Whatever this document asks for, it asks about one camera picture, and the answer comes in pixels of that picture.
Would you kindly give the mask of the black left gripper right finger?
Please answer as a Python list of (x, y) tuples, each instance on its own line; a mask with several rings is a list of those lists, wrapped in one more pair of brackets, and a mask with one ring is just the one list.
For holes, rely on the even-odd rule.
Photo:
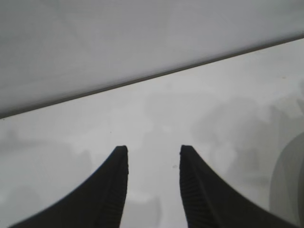
[(190, 228), (301, 228), (304, 225), (304, 149), (274, 152), (237, 148), (201, 158), (180, 150), (180, 193)]

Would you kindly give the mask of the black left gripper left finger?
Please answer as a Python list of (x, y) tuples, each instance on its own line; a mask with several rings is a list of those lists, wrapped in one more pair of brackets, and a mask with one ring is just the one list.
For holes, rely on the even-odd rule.
[(118, 228), (128, 185), (128, 149), (117, 146), (81, 185), (14, 228)]

